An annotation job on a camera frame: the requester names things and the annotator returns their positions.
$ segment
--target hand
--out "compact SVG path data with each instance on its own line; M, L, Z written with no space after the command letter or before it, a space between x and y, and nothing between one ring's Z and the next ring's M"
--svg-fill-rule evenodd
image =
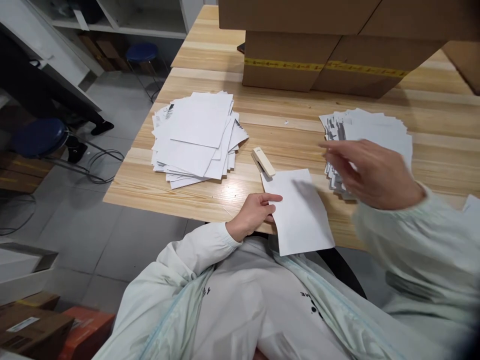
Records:
M251 235L264 221L274 222L272 214L275 212L275 205L271 202L282 201L280 195L269 193L253 193L246 197L239 213L226 223L226 230L237 242Z
M346 189L372 208L406 209L426 196L398 152L368 140L324 141L319 145L327 148L324 157L338 171Z

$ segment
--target beige stapler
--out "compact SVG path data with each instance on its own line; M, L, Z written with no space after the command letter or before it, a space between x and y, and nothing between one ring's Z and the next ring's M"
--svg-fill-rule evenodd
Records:
M265 153L262 151L261 148L255 147L251 150L251 156L255 160L255 163L257 166L259 165L260 167L258 168L261 172L265 172L267 176L270 178L273 177L276 172L272 164L270 163L269 159L265 155Z

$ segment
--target white shirt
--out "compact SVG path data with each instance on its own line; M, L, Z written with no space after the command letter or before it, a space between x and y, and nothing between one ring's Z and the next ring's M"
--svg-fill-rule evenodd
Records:
M249 238L204 290L192 359L350 359L304 285Z

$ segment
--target wooden tabletop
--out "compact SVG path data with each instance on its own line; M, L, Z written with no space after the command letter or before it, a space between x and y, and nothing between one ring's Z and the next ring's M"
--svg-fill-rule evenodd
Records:
M325 160L317 143L318 116L361 108L395 116L413 136L415 178L461 209L468 194L480 196L480 97L474 96L443 52L434 54L381 99L311 91L242 86L245 32L220 30L218 8L204 6L170 75L121 165L104 201L206 222L231 220L249 193L262 192L250 151L260 146L277 171L308 168L325 204L338 246L363 249L350 221L355 205L328 189ZM241 145L227 177L171 190L165 174L150 164L152 115L192 92L233 94L233 110L250 138ZM274 229L264 223L260 231Z

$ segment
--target black shoe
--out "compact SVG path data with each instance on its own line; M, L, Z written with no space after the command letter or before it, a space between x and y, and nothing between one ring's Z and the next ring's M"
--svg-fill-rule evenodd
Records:
M104 120L100 125L97 125L91 132L93 136L103 134L108 130L112 130L115 127L111 122Z
M85 145L84 143L79 143L77 147L69 147L68 162L72 164L78 163L80 159L84 156L87 149L88 149L88 146Z

